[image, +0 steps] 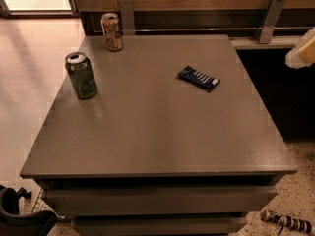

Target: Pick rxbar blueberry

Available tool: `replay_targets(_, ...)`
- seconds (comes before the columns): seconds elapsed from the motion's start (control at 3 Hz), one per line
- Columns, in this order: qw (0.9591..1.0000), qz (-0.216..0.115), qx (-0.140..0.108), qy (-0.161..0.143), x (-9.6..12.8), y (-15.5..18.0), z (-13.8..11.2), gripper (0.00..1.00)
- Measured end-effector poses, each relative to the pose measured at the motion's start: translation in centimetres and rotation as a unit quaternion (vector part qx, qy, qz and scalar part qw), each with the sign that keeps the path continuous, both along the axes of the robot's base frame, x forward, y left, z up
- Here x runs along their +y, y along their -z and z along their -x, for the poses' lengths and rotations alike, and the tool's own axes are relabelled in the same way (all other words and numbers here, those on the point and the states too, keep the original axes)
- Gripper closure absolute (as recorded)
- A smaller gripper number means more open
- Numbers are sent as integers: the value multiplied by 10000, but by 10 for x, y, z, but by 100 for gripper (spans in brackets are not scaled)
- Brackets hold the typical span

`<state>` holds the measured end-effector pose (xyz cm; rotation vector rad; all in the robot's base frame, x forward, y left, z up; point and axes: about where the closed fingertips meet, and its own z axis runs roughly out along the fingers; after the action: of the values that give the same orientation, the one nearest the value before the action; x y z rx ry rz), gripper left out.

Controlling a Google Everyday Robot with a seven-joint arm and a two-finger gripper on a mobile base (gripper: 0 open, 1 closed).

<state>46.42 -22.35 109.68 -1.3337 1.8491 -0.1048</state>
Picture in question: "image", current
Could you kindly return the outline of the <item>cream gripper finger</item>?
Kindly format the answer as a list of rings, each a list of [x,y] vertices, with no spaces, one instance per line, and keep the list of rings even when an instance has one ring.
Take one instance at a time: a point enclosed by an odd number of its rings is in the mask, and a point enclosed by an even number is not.
[[[310,67],[315,63],[315,28],[309,30],[286,54],[285,63],[293,69]]]

